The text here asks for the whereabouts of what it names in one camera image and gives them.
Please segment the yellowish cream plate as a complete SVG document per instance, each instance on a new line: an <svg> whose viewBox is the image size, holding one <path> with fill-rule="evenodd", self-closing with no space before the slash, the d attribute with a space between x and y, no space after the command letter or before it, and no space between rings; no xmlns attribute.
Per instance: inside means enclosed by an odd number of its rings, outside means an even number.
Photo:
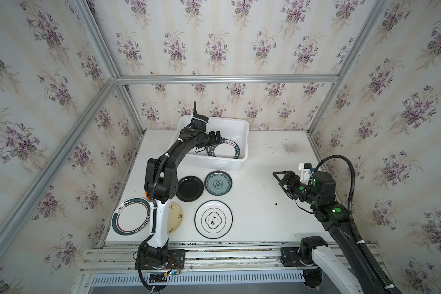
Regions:
<svg viewBox="0 0 441 294"><path fill-rule="evenodd" d="M167 233L170 235L177 231L183 223L184 212L181 206L172 202L169 206L169 219L167 226Z"/></svg>

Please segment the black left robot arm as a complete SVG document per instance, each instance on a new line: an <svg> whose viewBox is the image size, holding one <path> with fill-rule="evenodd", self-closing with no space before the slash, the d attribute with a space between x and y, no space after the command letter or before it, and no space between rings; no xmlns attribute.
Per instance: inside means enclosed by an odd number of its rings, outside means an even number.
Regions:
<svg viewBox="0 0 441 294"><path fill-rule="evenodd" d="M201 149L221 142L219 131L207 131L209 117L193 114L191 122L179 133L173 145L161 156L147 162L145 192L151 213L149 236L137 250L137 269L147 265L162 268L169 257L168 222L171 200L178 192L178 166L194 148Z"/></svg>

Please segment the white plate black rim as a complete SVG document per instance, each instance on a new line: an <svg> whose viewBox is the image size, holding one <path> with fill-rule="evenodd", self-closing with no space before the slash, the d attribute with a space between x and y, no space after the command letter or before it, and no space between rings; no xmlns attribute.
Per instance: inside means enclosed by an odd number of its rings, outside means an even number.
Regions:
<svg viewBox="0 0 441 294"><path fill-rule="evenodd" d="M199 234L209 240L224 237L232 228L231 209L218 200L210 200L198 207L194 217L195 228Z"/></svg>

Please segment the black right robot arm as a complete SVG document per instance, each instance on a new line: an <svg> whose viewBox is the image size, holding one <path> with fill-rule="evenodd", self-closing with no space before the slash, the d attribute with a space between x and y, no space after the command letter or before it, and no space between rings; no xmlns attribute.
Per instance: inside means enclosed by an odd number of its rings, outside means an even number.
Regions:
<svg viewBox="0 0 441 294"><path fill-rule="evenodd" d="M316 171L305 183L294 171L275 171L274 178L288 198L305 202L311 213L337 243L349 266L338 261L328 243L319 236L305 237L296 252L282 250L281 262L286 267L297 263L314 266L305 271L305 284L318 287L322 273L331 279L343 294L399 294L392 282L363 240L358 238L348 209L336 201L336 182L324 171Z"/></svg>

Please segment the teal blue floral plate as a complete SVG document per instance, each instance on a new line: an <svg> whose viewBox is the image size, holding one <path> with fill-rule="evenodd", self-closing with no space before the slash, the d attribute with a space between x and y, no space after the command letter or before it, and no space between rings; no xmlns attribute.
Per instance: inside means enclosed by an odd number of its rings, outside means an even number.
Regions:
<svg viewBox="0 0 441 294"><path fill-rule="evenodd" d="M214 196L224 196L233 186L231 176L221 170L212 171L204 180L204 187L207 192Z"/></svg>

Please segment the white plate green lettered rim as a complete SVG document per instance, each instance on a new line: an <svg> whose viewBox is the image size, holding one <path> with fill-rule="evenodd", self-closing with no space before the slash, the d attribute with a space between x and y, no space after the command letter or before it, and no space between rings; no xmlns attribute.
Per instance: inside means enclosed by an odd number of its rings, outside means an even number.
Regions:
<svg viewBox="0 0 441 294"><path fill-rule="evenodd" d="M214 154L208 154L211 157L220 157L228 159L239 159L241 149L239 145L229 139L224 138L220 144L215 148Z"/></svg>

